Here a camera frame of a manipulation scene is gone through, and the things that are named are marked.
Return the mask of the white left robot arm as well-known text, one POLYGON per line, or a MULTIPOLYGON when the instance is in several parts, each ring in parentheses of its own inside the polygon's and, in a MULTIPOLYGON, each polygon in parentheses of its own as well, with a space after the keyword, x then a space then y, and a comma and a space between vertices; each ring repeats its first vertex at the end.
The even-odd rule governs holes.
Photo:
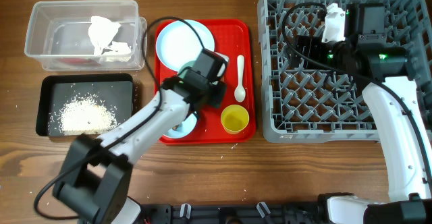
POLYGON ((132 170, 169 130, 205 106, 219 107, 229 58, 203 49, 195 62, 162 81, 155 97, 115 129, 71 144, 53 197, 83 223, 137 223, 142 212, 128 197, 132 170))

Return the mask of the pile of rice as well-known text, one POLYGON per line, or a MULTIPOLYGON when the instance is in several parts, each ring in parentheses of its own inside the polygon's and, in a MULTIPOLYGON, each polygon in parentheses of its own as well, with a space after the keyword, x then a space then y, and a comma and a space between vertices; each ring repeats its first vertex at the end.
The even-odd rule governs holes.
POLYGON ((107 106, 96 94, 77 94, 49 113, 48 133, 52 136, 102 134, 120 125, 116 106, 107 106))

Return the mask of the white napkin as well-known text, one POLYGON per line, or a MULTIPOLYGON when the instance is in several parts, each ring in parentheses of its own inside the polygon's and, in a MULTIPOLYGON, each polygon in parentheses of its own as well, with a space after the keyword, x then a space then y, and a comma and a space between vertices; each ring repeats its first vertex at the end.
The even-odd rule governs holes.
POLYGON ((94 47, 93 54, 102 55, 99 63, 128 62, 131 59, 131 46, 125 42, 114 41, 121 24, 101 16, 92 16, 90 21, 88 36, 94 47))

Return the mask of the light blue plate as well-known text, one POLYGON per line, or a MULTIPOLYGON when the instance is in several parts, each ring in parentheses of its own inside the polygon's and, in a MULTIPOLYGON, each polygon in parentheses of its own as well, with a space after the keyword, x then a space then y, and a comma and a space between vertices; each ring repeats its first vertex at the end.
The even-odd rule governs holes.
POLYGON ((186 63, 194 61, 202 50, 192 29, 181 21, 164 27, 156 40, 156 54, 168 69, 178 72, 186 63))

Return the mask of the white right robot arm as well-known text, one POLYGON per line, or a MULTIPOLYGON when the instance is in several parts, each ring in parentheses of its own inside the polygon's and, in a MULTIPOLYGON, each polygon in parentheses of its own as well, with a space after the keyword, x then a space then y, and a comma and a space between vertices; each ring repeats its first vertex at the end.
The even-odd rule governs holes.
POLYGON ((322 10, 325 54, 314 60, 294 45, 290 50, 317 67, 346 74, 361 84, 363 100, 377 127, 389 182, 387 203, 352 194, 322 195, 327 221, 430 223, 431 143, 407 50, 387 45, 381 3, 360 3, 346 9, 331 4, 322 10))

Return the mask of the red snack wrapper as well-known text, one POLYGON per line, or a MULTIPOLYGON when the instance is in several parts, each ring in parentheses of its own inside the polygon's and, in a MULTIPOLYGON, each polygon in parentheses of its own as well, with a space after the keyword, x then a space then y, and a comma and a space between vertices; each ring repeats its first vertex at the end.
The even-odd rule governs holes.
POLYGON ((60 62, 72 66, 97 66, 99 63, 93 59, 85 59, 80 57, 67 57, 59 59, 60 62))

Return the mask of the small blue bowl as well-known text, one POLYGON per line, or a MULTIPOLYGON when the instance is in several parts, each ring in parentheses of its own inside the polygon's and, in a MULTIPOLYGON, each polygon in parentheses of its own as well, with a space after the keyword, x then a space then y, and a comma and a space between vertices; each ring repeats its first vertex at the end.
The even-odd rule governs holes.
POLYGON ((171 128, 166 134, 164 134, 164 136, 171 139, 184 138, 195 129, 198 120, 199 116, 195 111, 191 113, 181 124, 179 124, 180 127, 177 130, 172 130, 171 128))

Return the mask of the green bowl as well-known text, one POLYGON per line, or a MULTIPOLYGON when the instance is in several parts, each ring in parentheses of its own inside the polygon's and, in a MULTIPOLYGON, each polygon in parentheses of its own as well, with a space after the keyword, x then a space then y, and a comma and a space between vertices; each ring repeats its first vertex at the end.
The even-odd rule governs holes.
POLYGON ((177 76, 178 76, 179 78, 183 79, 184 76, 186 75, 186 72, 187 72, 188 70, 191 70, 194 64, 195 64, 195 61, 189 61, 189 62, 185 63, 185 64, 180 68, 180 70, 179 70, 177 76))

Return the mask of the yellow cup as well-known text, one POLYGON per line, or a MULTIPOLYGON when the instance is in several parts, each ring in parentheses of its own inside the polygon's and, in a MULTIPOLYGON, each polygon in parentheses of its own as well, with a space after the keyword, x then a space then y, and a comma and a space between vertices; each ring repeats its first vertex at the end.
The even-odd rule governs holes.
POLYGON ((228 134, 238 134, 246 128, 250 116, 241 105, 230 105, 221 113, 221 124, 228 134))

